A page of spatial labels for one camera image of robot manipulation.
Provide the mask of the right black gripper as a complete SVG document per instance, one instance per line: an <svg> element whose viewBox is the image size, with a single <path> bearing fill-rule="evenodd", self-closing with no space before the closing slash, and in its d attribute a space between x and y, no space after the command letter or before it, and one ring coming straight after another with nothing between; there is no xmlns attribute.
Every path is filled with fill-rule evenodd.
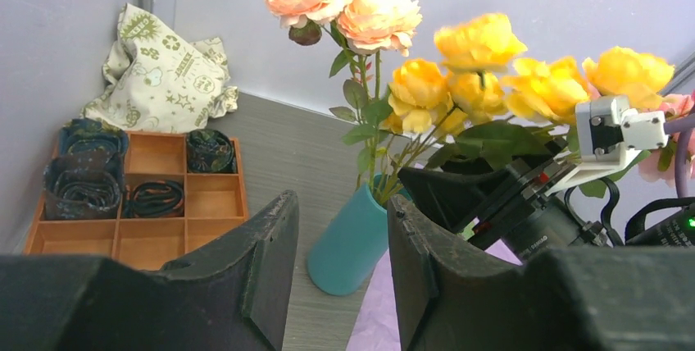
<svg viewBox="0 0 695 351"><path fill-rule="evenodd" d="M522 262L548 248L607 246L598 221L580 219L555 187L575 169L553 159L517 158L504 170L464 175L404 167L398 178L416 207L432 222L460 232L474 220L468 242L485 250L503 242Z"/></svg>

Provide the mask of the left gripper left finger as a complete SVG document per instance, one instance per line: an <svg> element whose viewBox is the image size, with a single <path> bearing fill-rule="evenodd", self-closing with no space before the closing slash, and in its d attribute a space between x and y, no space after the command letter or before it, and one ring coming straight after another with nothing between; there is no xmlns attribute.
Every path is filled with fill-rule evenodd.
<svg viewBox="0 0 695 351"><path fill-rule="evenodd" d="M280 350L299 219L286 190L156 271L96 255L4 256L1 347Z"/></svg>

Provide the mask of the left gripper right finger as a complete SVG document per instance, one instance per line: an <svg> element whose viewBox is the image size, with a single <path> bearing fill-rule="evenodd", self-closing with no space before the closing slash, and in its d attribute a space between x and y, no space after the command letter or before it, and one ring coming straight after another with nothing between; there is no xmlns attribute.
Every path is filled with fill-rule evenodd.
<svg viewBox="0 0 695 351"><path fill-rule="evenodd" d="M405 350L691 350L690 248L552 248L517 266L388 204Z"/></svg>

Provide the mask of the pink paper flower bouquet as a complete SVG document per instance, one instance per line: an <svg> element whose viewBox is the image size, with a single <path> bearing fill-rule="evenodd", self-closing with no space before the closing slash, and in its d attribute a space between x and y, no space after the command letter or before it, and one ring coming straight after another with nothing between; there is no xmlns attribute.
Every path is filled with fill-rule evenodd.
<svg viewBox="0 0 695 351"><path fill-rule="evenodd" d="M346 350L399 351L400 349L392 267L387 249L377 262L367 285Z"/></svg>

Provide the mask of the yellow flower stem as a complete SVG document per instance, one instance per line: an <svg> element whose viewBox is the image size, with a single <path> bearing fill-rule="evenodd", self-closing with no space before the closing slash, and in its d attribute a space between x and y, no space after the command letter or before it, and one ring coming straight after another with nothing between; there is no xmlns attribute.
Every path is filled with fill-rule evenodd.
<svg viewBox="0 0 695 351"><path fill-rule="evenodd" d="M675 73L661 57L622 47L582 62L523 57L527 47L502 13L443 27L434 34L434 44L443 58L440 66L413 59L393 72L388 96L392 113L381 124L387 131L431 132L441 139L460 134L466 124L482 125L505 115L575 125L578 104L619 95L640 111L677 116L693 107L682 94L660 94Z"/></svg>

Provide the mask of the teal cylindrical vase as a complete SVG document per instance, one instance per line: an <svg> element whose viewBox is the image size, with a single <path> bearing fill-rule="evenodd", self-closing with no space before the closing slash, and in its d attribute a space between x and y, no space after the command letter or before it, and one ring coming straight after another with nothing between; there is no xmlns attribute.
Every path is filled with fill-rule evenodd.
<svg viewBox="0 0 695 351"><path fill-rule="evenodd" d="M364 183L312 246L307 256L308 275L327 294L353 294L387 248L387 210L377 203Z"/></svg>

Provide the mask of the peach rose flower stem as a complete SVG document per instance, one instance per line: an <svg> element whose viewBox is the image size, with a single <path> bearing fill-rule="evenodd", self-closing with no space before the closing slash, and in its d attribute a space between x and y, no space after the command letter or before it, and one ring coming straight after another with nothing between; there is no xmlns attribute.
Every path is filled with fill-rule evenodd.
<svg viewBox="0 0 695 351"><path fill-rule="evenodd" d="M398 157L389 149L404 133L420 134L432 125L430 110L447 97L436 65L408 60L389 82L381 76L383 52L407 56L422 16L415 0L264 0L292 41L317 43L327 34L337 45L330 72L349 69L343 83L345 104L332 107L337 118L351 122L343 137L347 145L363 143L357 183L373 197L385 199L398 185L396 173L412 155L406 147Z"/></svg>

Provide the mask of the pink rose flower stem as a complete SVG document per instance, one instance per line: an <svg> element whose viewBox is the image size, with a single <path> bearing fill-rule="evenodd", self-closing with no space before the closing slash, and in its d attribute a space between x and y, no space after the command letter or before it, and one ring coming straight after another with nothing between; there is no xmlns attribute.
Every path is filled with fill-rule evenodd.
<svg viewBox="0 0 695 351"><path fill-rule="evenodd" d="M664 97L664 101L658 107L665 113L666 120L677 120L687 116L694 106L692 94L672 93ZM652 150L648 157L638 164L638 173L647 182L659 180L671 187L675 187L675 151L679 133L670 136L668 144L664 148Z"/></svg>

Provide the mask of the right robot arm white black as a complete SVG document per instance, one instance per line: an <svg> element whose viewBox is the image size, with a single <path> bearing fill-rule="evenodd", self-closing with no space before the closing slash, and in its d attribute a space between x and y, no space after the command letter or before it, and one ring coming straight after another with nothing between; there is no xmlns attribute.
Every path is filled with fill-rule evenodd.
<svg viewBox="0 0 695 351"><path fill-rule="evenodd" d="M694 245L694 199L657 199L640 209L619 235L611 215L620 197L615 184L600 181L609 201L597 220L581 219L570 205L572 191L558 198L553 188L573 170L545 156L522 156L497 171L483 160L447 162L442 171L406 167L398 177L416 207L438 226L486 250L504 243L521 262L547 248Z"/></svg>

